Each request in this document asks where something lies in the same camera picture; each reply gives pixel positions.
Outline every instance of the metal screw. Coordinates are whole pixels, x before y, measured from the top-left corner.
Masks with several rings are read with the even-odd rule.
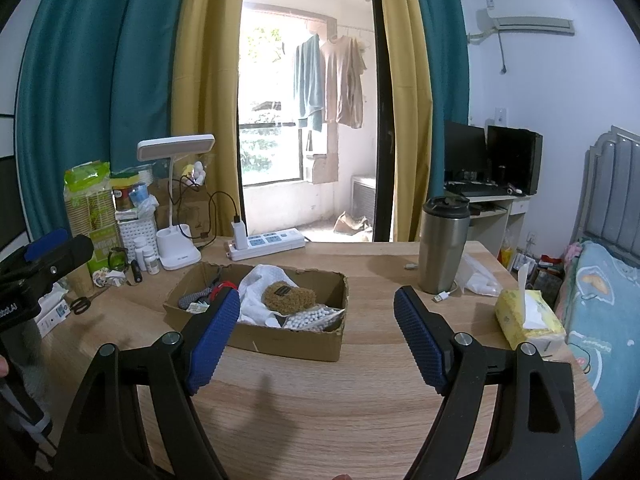
[[[180,341],[180,334],[177,332],[167,332],[162,336],[162,342],[165,345],[175,345]]]
[[[462,346],[469,346],[473,342],[473,338],[466,332],[458,332],[453,339]]]
[[[100,347],[100,355],[102,357],[107,357],[107,355],[111,355],[116,351],[116,347],[114,345],[112,345],[111,343],[107,343],[106,345],[102,345]]]
[[[531,343],[522,343],[520,346],[520,350],[522,350],[527,355],[533,355],[537,352],[536,347]]]

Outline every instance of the wall socket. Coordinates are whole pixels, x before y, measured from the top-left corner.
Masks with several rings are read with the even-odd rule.
[[[507,108],[496,108],[494,114],[494,124],[496,126],[507,126]]]

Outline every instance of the white desk lamp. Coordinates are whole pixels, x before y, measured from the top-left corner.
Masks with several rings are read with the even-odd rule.
[[[141,140],[138,143],[138,160],[168,158],[169,162],[169,227],[156,234],[160,261],[166,270],[175,270],[199,262],[202,254],[193,245],[191,229],[187,224],[174,225],[174,160],[178,156],[206,153],[213,148],[216,139],[211,134],[164,137]]]

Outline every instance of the black lid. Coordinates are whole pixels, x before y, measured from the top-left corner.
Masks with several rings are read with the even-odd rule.
[[[440,218],[468,218],[469,199],[463,196],[434,196],[425,202],[422,210]]]

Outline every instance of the red clip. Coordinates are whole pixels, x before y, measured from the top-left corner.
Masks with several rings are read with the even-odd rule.
[[[220,290],[222,290],[222,288],[225,286],[230,286],[231,288],[238,290],[238,286],[235,283],[220,282],[213,288],[213,290],[211,291],[211,294],[209,294],[209,301],[213,301],[214,298],[217,296],[217,294],[220,292]]]

